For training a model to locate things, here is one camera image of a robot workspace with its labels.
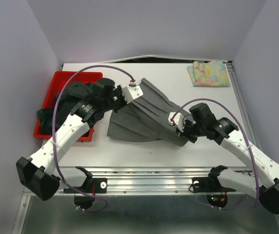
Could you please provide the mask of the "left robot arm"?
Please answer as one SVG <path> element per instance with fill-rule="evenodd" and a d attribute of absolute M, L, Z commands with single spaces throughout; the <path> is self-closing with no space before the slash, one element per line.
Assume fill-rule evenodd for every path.
<path fill-rule="evenodd" d="M 61 103 L 55 104 L 52 137 L 35 153 L 16 162 L 21 184 L 43 201 L 67 188 L 70 181 L 76 189 L 87 192 L 92 186 L 91 174 L 78 167 L 65 177 L 58 163 L 106 112 L 117 112 L 142 94 L 137 86 L 116 86 L 108 78 L 88 84 L 72 82 L 57 97 Z"/>

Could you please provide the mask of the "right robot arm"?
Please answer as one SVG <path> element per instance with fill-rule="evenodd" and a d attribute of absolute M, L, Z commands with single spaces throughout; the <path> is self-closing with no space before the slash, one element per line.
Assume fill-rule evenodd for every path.
<path fill-rule="evenodd" d="M 206 177 L 194 177 L 189 191 L 192 193 L 221 193 L 207 201 L 211 207 L 226 209 L 227 194 L 241 192 L 253 197 L 267 211 L 279 214 L 279 164 L 251 143 L 236 119 L 217 119 L 205 103 L 189 109 L 191 120 L 182 111 L 171 113 L 170 125 L 179 136 L 195 143 L 206 137 L 223 147 L 239 159 L 246 172 L 235 172 L 219 165 L 210 170 Z"/>

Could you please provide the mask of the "grey skirt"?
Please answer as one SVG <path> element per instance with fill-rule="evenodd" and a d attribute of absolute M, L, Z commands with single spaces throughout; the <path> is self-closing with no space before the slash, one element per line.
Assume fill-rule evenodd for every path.
<path fill-rule="evenodd" d="M 125 142 L 164 140 L 179 147 L 186 145 L 188 140 L 168 124 L 169 114 L 180 106 L 145 78 L 139 86 L 143 91 L 141 97 L 117 113 L 112 112 L 107 137 Z"/>

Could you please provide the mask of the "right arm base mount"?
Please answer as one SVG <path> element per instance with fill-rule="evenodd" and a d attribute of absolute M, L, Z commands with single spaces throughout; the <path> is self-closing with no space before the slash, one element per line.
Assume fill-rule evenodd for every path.
<path fill-rule="evenodd" d="M 221 193 L 235 192 L 236 190 L 223 187 L 214 177 L 193 177 L 189 191 L 192 193 Z"/>

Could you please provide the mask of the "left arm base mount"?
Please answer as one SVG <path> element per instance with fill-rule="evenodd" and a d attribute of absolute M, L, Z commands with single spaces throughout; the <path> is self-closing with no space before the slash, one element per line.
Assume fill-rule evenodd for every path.
<path fill-rule="evenodd" d="M 74 176 L 66 179 L 77 190 L 87 194 L 105 194 L 108 180 L 105 177 L 87 177 L 86 175 Z"/>

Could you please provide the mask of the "floral pastel skirt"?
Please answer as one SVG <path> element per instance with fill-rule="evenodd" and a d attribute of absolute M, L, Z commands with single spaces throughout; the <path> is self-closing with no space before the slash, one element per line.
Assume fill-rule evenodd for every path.
<path fill-rule="evenodd" d="M 226 67 L 220 60 L 207 63 L 198 61 L 187 67 L 187 72 L 194 87 L 229 87 Z"/>

